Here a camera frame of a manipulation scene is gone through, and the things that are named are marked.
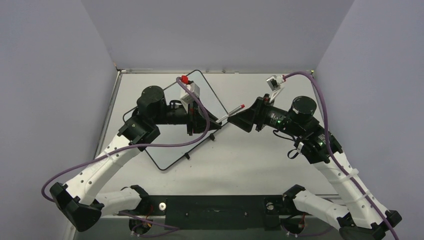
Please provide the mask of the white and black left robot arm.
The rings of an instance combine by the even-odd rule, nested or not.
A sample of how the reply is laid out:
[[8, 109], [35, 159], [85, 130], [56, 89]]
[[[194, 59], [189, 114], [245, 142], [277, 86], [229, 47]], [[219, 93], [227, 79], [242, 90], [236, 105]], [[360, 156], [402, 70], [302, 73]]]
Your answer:
[[56, 206], [77, 231], [90, 229], [106, 215], [120, 211], [143, 215], [149, 210], [150, 196], [139, 185], [108, 193], [100, 191], [129, 160], [160, 135], [160, 125], [185, 125], [190, 136], [221, 128], [216, 116], [209, 111], [204, 113], [191, 95], [185, 96], [188, 101], [179, 99], [167, 103], [161, 87], [146, 87], [131, 117], [98, 156], [99, 160], [66, 183], [56, 182], [50, 187]]

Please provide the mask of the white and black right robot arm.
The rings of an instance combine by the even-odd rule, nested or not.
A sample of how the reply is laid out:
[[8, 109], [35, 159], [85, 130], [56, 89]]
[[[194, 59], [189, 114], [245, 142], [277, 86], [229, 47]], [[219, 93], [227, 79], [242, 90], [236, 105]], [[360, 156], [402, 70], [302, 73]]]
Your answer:
[[271, 127], [293, 140], [295, 156], [302, 155], [331, 184], [342, 204], [321, 198], [298, 184], [282, 194], [282, 207], [291, 215], [309, 214], [336, 229], [345, 240], [381, 240], [402, 220], [367, 189], [349, 163], [337, 139], [314, 117], [317, 103], [296, 97], [288, 110], [274, 106], [268, 95], [228, 118], [232, 125], [251, 132]]

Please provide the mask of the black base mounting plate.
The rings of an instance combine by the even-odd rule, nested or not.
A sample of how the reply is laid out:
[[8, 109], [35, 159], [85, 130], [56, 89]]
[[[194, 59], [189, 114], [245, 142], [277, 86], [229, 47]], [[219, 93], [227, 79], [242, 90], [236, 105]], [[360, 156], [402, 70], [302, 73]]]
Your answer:
[[166, 230], [273, 231], [303, 215], [281, 195], [150, 195], [124, 213], [163, 220]]

